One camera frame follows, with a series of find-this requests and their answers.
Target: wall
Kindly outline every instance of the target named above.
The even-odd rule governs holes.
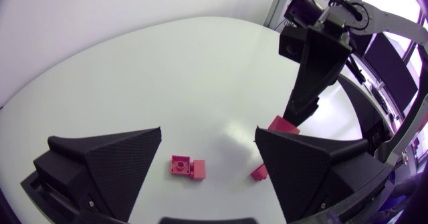
[[[196,16],[262,24],[272,0],[0,0],[0,106],[55,64],[112,37]]]

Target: computer monitor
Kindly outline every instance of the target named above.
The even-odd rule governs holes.
[[[347,221],[379,195],[392,171],[367,153],[367,140],[327,140],[257,128],[255,143],[287,223],[329,209]]]
[[[154,128],[89,138],[49,137],[21,186],[54,223],[125,223],[161,143]]]
[[[399,110],[404,112],[418,89],[406,64],[385,34],[376,34],[364,58],[374,74],[385,83]]]

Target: red lego brick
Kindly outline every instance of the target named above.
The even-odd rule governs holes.
[[[255,181],[261,181],[266,179],[266,177],[268,177],[268,174],[268,170],[266,169],[266,166],[263,163],[251,173],[251,176]]]
[[[274,121],[267,128],[268,130],[276,130],[286,132],[290,134],[299,134],[300,130],[296,128],[292,123],[288,122],[280,116],[276,116]]]
[[[190,174],[190,157],[173,155],[171,157],[171,174],[189,175]]]
[[[193,160],[190,163],[190,179],[205,179],[205,160]]]

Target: round table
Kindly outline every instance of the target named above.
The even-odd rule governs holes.
[[[253,142],[284,113],[299,65],[278,54],[279,33],[222,17],[174,21],[121,35],[63,61],[0,111],[0,187],[23,223],[47,223],[20,186],[48,150],[68,138],[160,126],[162,142],[129,222],[162,217],[284,222]],[[361,138],[346,94],[335,84],[300,134]],[[207,178],[169,172],[171,155],[206,161]]]

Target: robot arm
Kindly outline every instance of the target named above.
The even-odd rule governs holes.
[[[302,6],[304,0],[296,1],[299,1],[300,8],[307,9]],[[423,63],[420,89],[399,131],[378,148],[379,160],[395,166],[428,113],[428,32],[419,24],[381,11],[361,0],[344,0],[340,3],[320,15],[313,14],[316,17],[306,17],[307,24],[302,24],[301,13],[295,14],[296,18],[292,21],[299,27],[285,27],[281,33],[280,54],[300,62],[284,118],[298,126],[317,109],[318,95],[336,81],[352,51],[347,31],[356,35],[388,31],[409,38],[418,43]]]

